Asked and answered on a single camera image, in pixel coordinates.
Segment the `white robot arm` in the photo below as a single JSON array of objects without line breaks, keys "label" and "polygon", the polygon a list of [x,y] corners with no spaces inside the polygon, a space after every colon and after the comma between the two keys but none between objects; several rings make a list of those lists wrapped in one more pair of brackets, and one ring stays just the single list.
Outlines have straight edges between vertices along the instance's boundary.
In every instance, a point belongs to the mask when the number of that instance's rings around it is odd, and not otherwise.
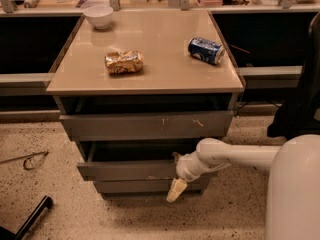
[{"label": "white robot arm", "polygon": [[265,240],[320,240],[320,136],[295,137],[281,146],[231,145],[201,140],[175,155],[177,177],[167,195],[175,201],[187,184],[231,165],[268,174]]}]

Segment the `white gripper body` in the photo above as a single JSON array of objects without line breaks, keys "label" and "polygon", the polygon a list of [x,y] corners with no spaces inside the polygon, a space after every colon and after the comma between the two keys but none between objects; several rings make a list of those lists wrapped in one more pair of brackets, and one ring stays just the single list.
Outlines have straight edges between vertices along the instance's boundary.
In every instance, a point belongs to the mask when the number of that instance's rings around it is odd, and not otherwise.
[{"label": "white gripper body", "polygon": [[203,173],[202,162],[196,152],[182,155],[176,162],[176,173],[179,178],[186,182],[192,182],[198,179]]}]

